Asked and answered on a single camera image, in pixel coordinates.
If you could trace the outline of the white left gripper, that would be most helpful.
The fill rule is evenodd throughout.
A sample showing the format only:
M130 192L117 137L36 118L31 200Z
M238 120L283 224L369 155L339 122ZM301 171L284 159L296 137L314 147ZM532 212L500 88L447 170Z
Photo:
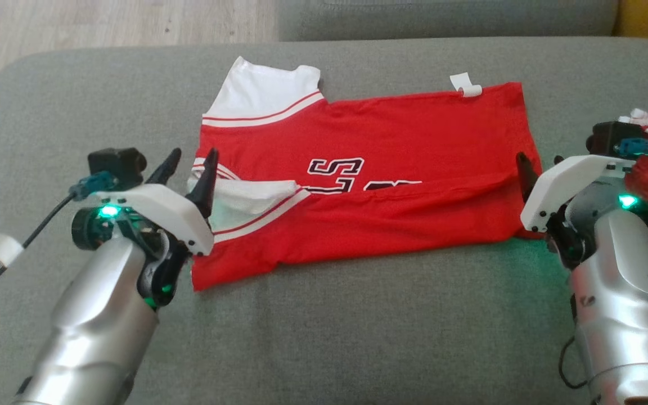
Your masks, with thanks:
M165 186L177 171L181 158L182 149L174 148L147 178L147 184L126 191L98 191L96 197L110 200L111 205L133 209L188 244L193 255L208 256L214 246L214 235L205 218L213 210L219 151L209 150L203 171L186 198Z

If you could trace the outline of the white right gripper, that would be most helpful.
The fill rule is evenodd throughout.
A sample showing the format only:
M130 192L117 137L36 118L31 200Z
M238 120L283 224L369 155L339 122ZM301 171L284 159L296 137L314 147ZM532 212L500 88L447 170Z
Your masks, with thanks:
M616 210L640 209L640 198L623 184L633 161L601 155L571 156L538 175L524 152L515 158L527 231L559 228L592 233L596 222Z

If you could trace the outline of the red and white jersey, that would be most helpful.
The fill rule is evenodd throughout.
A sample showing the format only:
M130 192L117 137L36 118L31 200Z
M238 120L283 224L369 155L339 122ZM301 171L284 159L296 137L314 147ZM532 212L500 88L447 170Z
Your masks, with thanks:
M542 171L519 82L329 101L321 71L238 57L201 117L188 186L219 151L195 292L280 265L537 239L517 154Z

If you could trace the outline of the small grey sofa cushion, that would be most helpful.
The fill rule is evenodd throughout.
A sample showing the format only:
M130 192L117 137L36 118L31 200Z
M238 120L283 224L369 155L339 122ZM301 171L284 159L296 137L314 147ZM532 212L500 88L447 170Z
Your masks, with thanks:
M619 0L276 0L281 41L610 36Z

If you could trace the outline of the large grey sofa seat cushion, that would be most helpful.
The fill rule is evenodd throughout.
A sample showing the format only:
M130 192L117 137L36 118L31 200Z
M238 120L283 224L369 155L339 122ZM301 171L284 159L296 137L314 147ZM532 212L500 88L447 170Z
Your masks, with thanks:
M592 126L648 111L648 39L448 38L70 49L0 71L0 232L23 240L95 150L175 147L185 187L201 115L237 56L321 69L327 99L524 85L544 165ZM566 274L540 241L283 267L160 311L126 405L579 405L556 372L573 330Z

